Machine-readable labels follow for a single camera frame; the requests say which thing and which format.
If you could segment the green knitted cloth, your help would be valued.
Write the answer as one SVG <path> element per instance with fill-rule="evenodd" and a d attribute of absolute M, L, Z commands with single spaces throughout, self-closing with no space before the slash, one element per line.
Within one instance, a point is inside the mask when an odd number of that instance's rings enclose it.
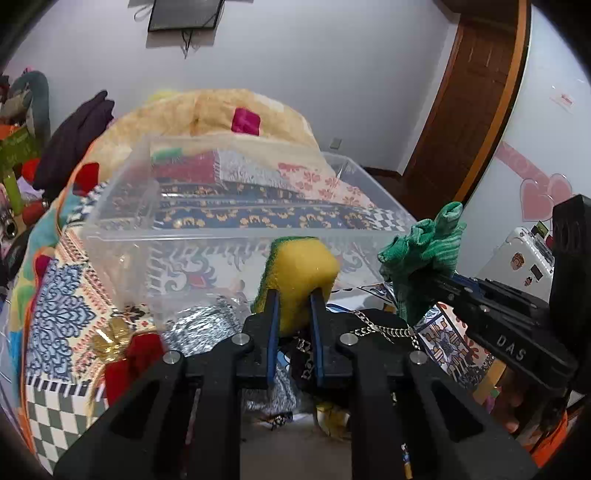
<path fill-rule="evenodd" d="M 455 272 L 466 228 L 463 210 L 457 201 L 445 205 L 435 219 L 416 223 L 378 254 L 380 273 L 394 288 L 398 315 L 412 326 L 433 305 L 426 292 L 431 279 Z"/>

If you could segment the yellow green sponge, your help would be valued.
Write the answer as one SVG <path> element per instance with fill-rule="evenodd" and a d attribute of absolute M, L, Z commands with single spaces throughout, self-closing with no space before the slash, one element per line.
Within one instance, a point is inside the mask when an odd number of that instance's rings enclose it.
<path fill-rule="evenodd" d="M 274 239 L 252 312 L 262 312 L 267 292 L 276 290 L 280 297 L 280 336 L 293 335 L 311 321 L 307 311 L 311 293 L 321 289 L 324 301 L 329 299 L 339 267 L 339 260 L 318 238 Z"/>

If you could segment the silver glitter fabric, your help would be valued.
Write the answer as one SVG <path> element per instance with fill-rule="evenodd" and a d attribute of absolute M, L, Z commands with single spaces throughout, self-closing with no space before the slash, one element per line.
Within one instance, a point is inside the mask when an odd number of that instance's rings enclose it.
<path fill-rule="evenodd" d="M 242 297 L 208 294 L 195 305 L 156 315 L 154 323 L 167 348 L 189 357 L 211 351 L 217 343 L 238 334 L 249 314 Z M 270 389 L 245 390 L 242 406 L 245 412 L 266 417 L 294 414 L 301 409 L 301 394 L 290 377 L 290 363 L 283 352 L 276 355 L 276 374 Z"/>

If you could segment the white suitcase with stickers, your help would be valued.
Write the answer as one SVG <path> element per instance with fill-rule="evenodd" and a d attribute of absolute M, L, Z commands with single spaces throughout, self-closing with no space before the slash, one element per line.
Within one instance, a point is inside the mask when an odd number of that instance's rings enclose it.
<path fill-rule="evenodd" d="M 549 302 L 554 256 L 538 235 L 515 228 L 477 277 L 497 281 Z"/>

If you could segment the red fabric with gold bow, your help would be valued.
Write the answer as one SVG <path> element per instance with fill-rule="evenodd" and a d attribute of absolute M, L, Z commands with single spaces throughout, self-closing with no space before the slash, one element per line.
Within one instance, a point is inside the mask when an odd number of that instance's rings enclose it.
<path fill-rule="evenodd" d="M 102 398 L 113 405 L 164 353 L 163 342 L 150 318 L 136 324 L 117 315 L 106 319 L 90 338 L 98 362 L 87 393 L 86 421 L 98 417 L 95 404 Z"/>

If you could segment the clear plastic storage bin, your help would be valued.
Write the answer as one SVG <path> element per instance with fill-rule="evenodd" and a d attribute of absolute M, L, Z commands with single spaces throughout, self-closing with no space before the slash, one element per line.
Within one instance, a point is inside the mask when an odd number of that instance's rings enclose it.
<path fill-rule="evenodd" d="M 205 150 L 194 137 L 140 140 L 80 232 L 113 303 L 154 318 L 208 294 L 252 301 L 280 237 L 322 240 L 341 265 L 339 289 L 380 283 L 378 254 L 413 216 L 356 162 L 322 155 L 328 173 Z"/>

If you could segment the patchwork patterned bedspread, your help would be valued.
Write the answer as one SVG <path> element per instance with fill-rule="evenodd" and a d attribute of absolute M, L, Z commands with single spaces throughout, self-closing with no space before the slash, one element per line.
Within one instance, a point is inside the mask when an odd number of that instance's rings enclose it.
<path fill-rule="evenodd" d="M 379 252 L 415 222 L 344 156 L 270 166 L 173 141 L 132 153 L 66 216 L 25 355 L 34 451 L 47 470 L 105 410 L 91 340 L 115 317 L 139 333 L 204 295 L 250 304 L 271 242 L 294 231 L 339 260 L 335 292 L 365 295 L 382 284 Z"/>

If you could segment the brown wooden door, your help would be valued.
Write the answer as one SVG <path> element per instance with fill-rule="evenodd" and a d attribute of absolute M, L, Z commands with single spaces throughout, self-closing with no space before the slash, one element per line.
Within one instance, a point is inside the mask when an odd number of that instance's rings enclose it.
<path fill-rule="evenodd" d="M 522 80 L 528 1 L 448 1 L 459 24 L 444 76 L 403 175 L 417 218 L 468 201 L 498 146 Z"/>

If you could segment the beige plush blanket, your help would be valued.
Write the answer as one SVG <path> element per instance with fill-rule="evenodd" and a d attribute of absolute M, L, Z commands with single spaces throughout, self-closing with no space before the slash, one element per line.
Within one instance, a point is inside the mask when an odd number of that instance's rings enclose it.
<path fill-rule="evenodd" d="M 108 180 L 146 136 L 194 137 L 202 149 L 238 150 L 270 167 L 331 169 L 303 115 L 246 89 L 192 90 L 149 101 L 116 119 L 81 163 L 96 163 L 99 179 Z"/>

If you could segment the dark purple garment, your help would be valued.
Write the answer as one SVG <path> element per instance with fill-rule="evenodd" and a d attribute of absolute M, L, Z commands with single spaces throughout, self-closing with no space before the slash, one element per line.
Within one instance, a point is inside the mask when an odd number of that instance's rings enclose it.
<path fill-rule="evenodd" d="M 89 146 L 101 136 L 113 120 L 114 101 L 106 90 L 80 105 L 51 136 L 36 168 L 33 188 L 43 191 L 52 202 L 67 185 L 74 168 Z"/>

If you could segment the green gift box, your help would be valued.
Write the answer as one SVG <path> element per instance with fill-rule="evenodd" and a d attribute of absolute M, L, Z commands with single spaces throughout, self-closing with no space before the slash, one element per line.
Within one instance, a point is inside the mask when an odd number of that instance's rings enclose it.
<path fill-rule="evenodd" d="M 14 215 L 24 209 L 14 168 L 40 156 L 39 143 L 26 125 L 1 125 L 1 181 Z"/>

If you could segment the grey plush toy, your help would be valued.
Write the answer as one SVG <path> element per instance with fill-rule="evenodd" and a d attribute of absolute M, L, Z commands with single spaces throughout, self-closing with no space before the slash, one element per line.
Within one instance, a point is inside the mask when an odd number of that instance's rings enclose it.
<path fill-rule="evenodd" d="M 49 85 L 42 72 L 28 71 L 11 84 L 1 106 L 1 123 L 24 124 L 41 147 L 47 144 L 51 136 Z"/>

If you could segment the pink heart wall sticker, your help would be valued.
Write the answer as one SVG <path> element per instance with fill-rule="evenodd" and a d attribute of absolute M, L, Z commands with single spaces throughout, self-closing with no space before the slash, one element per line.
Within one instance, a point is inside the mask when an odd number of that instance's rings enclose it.
<path fill-rule="evenodd" d="M 495 157 L 522 180 L 520 202 L 523 221 L 548 221 L 554 206 L 573 196 L 572 186 L 565 175 L 547 175 L 507 142 L 499 144 Z"/>

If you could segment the small wall monitor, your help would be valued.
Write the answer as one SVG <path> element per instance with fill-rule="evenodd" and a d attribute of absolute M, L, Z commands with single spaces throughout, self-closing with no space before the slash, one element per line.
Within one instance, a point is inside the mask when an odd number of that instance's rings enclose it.
<path fill-rule="evenodd" d="M 148 31 L 214 30 L 223 0 L 155 0 Z"/>

